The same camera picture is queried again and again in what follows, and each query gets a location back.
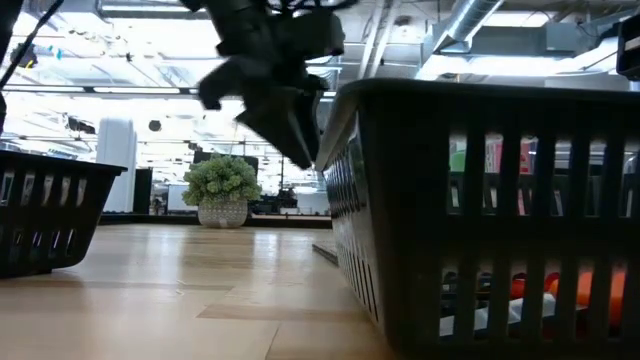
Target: white planter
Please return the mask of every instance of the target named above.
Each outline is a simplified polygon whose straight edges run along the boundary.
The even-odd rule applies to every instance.
[[[247,201],[227,201],[198,206],[198,221],[206,227],[237,228],[247,220]]]

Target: black monitor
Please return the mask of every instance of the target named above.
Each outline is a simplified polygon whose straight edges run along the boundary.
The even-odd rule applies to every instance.
[[[195,154],[193,155],[193,163],[197,164],[199,162],[207,161],[211,159],[212,155],[213,153],[210,153],[210,152],[196,151]],[[240,156],[240,155],[228,155],[228,156],[239,157],[244,159],[244,161],[246,161],[247,164],[251,165],[251,167],[253,168],[256,174],[256,177],[258,176],[258,158],[253,156]]]

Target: black plastic basket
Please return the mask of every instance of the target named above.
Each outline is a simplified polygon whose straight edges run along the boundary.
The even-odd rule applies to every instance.
[[[640,139],[639,114],[635,93],[397,79],[344,86],[317,167],[327,181],[340,267],[391,347],[402,357],[430,359],[640,353],[634,343],[640,339],[640,162],[624,182],[622,164],[625,145]],[[450,175],[450,139],[459,134],[467,140],[465,170]],[[503,138],[498,175],[484,173],[487,134]],[[521,177],[521,140],[531,135],[538,139],[536,170]],[[588,176],[594,139],[607,144],[597,179]],[[562,179],[554,177],[558,140],[572,145]],[[455,181],[464,182],[457,209],[450,201]],[[497,193],[490,208],[483,206],[487,184]],[[597,191],[589,190],[594,184]],[[518,209],[523,187],[532,189],[525,214]],[[628,212],[623,201],[631,202]],[[576,335],[584,261],[593,271],[586,338]],[[609,288],[612,269],[620,266],[626,268],[623,316],[612,338]],[[457,272],[455,323],[443,339],[442,280],[451,270]],[[491,273],[489,320],[478,339],[475,290],[485,271]],[[512,275],[522,271],[526,289],[514,339],[507,332],[509,292]],[[552,271],[561,278],[552,334],[545,329],[543,336],[543,286]]]
[[[0,277],[84,259],[125,168],[0,151]]]

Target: ceiling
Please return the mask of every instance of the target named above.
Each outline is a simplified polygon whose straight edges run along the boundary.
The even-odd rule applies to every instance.
[[[38,10],[46,9],[50,3],[51,0],[33,0],[25,6],[14,28],[9,53],[32,31],[40,16]],[[206,12],[193,14],[185,11],[177,1],[169,0],[102,0],[97,3],[99,7],[95,8],[92,1],[67,0],[39,32],[34,41],[37,66],[18,68],[6,89],[10,90],[6,95],[9,115],[3,139],[23,148],[30,146],[44,152],[42,149],[49,147],[91,160],[95,158],[95,135],[70,131],[65,127],[65,118],[73,116],[99,131],[100,119],[111,116],[117,109],[136,121],[139,165],[159,169],[163,179],[181,179],[192,154],[185,141],[192,141],[205,150],[259,156],[264,160],[261,168],[264,174],[269,174],[269,184],[277,186],[280,181],[278,161],[281,160],[277,151],[233,121],[242,111],[242,104],[227,100],[222,111],[206,112],[195,99],[198,81],[223,61],[215,49],[219,38]],[[338,13],[346,35],[345,54],[309,64],[310,72],[330,80],[331,90],[357,80],[363,64],[365,70],[371,71],[374,56],[363,63],[363,54],[367,48],[367,35],[372,33],[370,24],[374,10],[383,3],[362,0],[354,8]],[[573,3],[575,1],[507,0],[488,18],[485,27],[540,27],[549,21],[549,17]],[[388,1],[382,12],[387,17],[389,4],[394,3]],[[375,54],[378,47],[383,49],[384,65],[376,66],[374,75],[414,78],[425,67],[423,45],[427,30],[450,16],[453,1],[395,4],[397,9],[393,17],[403,21],[390,27],[388,41],[381,39],[387,25],[384,16],[378,24],[379,31],[371,50]],[[576,7],[562,21],[599,18],[635,6],[638,6],[636,1],[593,1],[588,6]],[[438,57],[431,58],[429,64],[438,61]],[[454,63],[449,57],[443,58],[448,66]],[[613,65],[611,60],[599,65],[602,67],[600,73],[615,67],[615,57]],[[5,59],[3,70],[7,64],[8,59]],[[507,76],[498,76],[499,72],[474,75],[466,71],[469,70],[460,71],[459,76],[440,76],[439,80],[528,86],[547,84],[544,77],[520,76],[517,71],[503,74]],[[121,87],[130,90],[117,94],[104,89]],[[141,87],[156,90],[138,91]],[[181,90],[173,93],[166,90],[168,88]],[[320,123],[326,118],[330,96],[325,100],[321,103]],[[160,120],[162,130],[150,131],[151,120]],[[246,145],[229,145],[239,141]],[[315,180],[312,171],[301,172],[287,160],[285,176],[290,182]]]

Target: robotic arm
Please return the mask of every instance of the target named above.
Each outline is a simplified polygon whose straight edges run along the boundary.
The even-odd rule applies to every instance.
[[[199,97],[219,110],[224,96],[241,96],[249,126],[299,167],[309,168],[319,148],[315,112],[326,82],[306,70],[306,60],[344,53],[344,33],[333,13],[358,0],[322,6],[320,0],[181,0],[205,8],[221,42],[225,63],[205,76]],[[294,17],[294,13],[304,12]]]

